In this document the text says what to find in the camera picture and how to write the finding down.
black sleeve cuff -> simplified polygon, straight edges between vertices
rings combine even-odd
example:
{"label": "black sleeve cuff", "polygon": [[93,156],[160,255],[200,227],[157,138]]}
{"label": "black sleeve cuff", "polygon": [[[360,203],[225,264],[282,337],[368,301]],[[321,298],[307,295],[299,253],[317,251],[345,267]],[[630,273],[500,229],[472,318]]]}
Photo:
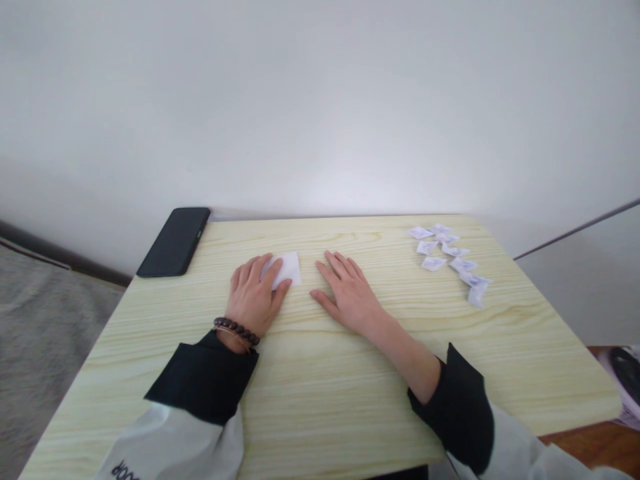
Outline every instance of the black sleeve cuff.
{"label": "black sleeve cuff", "polygon": [[255,350],[238,355],[210,331],[196,345],[178,346],[145,399],[224,425],[235,415],[257,362]]}
{"label": "black sleeve cuff", "polygon": [[489,466],[493,450],[494,422],[484,377],[449,344],[447,364],[426,405],[411,389],[411,408],[438,435],[445,450],[468,465],[476,475]]}

white wall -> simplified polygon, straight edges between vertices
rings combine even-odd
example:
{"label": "white wall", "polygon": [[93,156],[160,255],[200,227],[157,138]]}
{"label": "white wall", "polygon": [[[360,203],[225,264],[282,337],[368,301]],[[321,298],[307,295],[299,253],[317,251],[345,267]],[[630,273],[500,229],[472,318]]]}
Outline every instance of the white wall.
{"label": "white wall", "polygon": [[640,206],[518,260],[585,345],[640,344]]}
{"label": "white wall", "polygon": [[0,219],[129,274],[183,205],[518,255],[638,196],[639,85],[635,0],[5,1]]}

gray carpet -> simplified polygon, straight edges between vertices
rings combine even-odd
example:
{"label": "gray carpet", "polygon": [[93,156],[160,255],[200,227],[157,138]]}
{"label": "gray carpet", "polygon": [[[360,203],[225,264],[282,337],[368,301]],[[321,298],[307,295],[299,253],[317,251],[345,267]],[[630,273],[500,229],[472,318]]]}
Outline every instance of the gray carpet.
{"label": "gray carpet", "polygon": [[0,478],[18,478],[121,290],[0,245]]}

folded paper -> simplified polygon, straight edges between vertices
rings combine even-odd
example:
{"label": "folded paper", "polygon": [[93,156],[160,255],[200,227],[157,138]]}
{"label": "folded paper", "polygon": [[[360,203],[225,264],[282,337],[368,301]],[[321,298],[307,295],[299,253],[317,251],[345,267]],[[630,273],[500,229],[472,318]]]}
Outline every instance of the folded paper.
{"label": "folded paper", "polygon": [[478,283],[478,285],[471,287],[469,290],[467,301],[478,308],[484,308],[484,305],[482,304],[482,297],[485,296],[485,292],[487,291],[488,286],[489,284],[487,282],[484,282]]}
{"label": "folded paper", "polygon": [[435,257],[426,257],[424,262],[422,262],[422,265],[420,266],[429,271],[436,271],[440,267],[442,267],[446,262],[447,260],[445,259],[439,259]]}
{"label": "folded paper", "polygon": [[407,232],[416,240],[420,240],[421,238],[430,237],[433,235],[432,232],[422,227],[415,227],[415,228],[412,228],[411,230],[407,230]]}
{"label": "folded paper", "polygon": [[438,242],[425,242],[420,240],[420,242],[418,242],[418,248],[415,252],[422,253],[423,255],[428,255],[433,251],[437,244]]}
{"label": "folded paper", "polygon": [[482,305],[482,297],[484,297],[487,287],[492,280],[479,277],[471,272],[464,271],[460,273],[460,280],[471,287],[467,301],[478,308],[484,308]]}
{"label": "folded paper", "polygon": [[464,283],[466,283],[468,286],[470,287],[475,287],[476,285],[479,285],[480,283],[492,283],[493,280],[489,280],[483,277],[479,277],[478,275],[465,271],[460,273],[460,280],[462,280]]}
{"label": "folded paper", "polygon": [[456,237],[455,235],[449,235],[448,233],[438,233],[435,236],[435,239],[443,245],[453,243],[455,241],[460,240],[460,237]]}
{"label": "folded paper", "polygon": [[461,249],[457,247],[450,247],[448,243],[442,244],[442,252],[446,253],[447,255],[452,255],[454,257],[459,257],[460,255],[464,255],[466,253],[469,253],[470,251],[471,250]]}
{"label": "folded paper", "polygon": [[478,266],[478,264],[476,262],[472,262],[470,260],[464,260],[464,258],[462,258],[462,257],[456,257],[451,261],[449,266],[452,269],[456,270],[456,272],[462,273],[462,272],[466,272],[466,271],[469,271],[469,270],[473,270],[474,268],[476,268]]}
{"label": "folded paper", "polygon": [[279,257],[272,257],[264,268],[262,268],[262,274],[260,274],[260,280],[267,274],[267,270],[275,263],[278,258],[282,258],[282,266],[278,275],[276,275],[271,286],[271,290],[276,290],[282,280],[291,279],[291,286],[302,285],[302,275],[300,274],[300,262],[298,262],[298,254],[296,252],[285,253]]}
{"label": "folded paper", "polygon": [[442,223],[436,223],[434,226],[430,228],[434,235],[438,235],[439,233],[446,233],[451,231],[449,227],[445,227]]}

right hand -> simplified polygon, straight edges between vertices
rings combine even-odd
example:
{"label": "right hand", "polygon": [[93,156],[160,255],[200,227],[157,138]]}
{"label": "right hand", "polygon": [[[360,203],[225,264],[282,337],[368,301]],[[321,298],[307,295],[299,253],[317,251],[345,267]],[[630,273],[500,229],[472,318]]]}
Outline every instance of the right hand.
{"label": "right hand", "polygon": [[333,271],[320,261],[315,264],[333,290],[335,303],[321,290],[311,290],[309,294],[332,319],[370,339],[377,331],[394,322],[393,317],[380,305],[365,274],[354,260],[344,258],[339,252],[331,254],[329,251],[325,252],[325,258]]}

